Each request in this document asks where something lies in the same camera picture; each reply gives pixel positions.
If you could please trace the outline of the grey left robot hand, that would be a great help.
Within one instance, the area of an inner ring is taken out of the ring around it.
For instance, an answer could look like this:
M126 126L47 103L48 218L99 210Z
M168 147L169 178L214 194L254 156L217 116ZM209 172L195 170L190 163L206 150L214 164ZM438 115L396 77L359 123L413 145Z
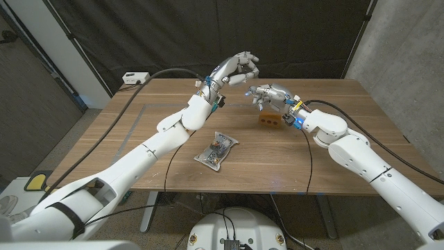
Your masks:
M259 58L249 51L243 51L225 59L209 76L206 76L198 95L212 105L224 85L238 86L257 78L259 69L256 63Z

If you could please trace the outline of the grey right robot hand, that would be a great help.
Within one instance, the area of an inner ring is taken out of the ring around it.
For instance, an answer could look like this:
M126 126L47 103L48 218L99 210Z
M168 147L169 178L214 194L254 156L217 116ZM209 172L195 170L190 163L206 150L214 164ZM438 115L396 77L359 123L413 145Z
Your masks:
M311 112L299 96L294 97L287 88L277 83L250 86L245 95L253 98L253 105L259 110L269 106L290 122L297 118L305 119Z

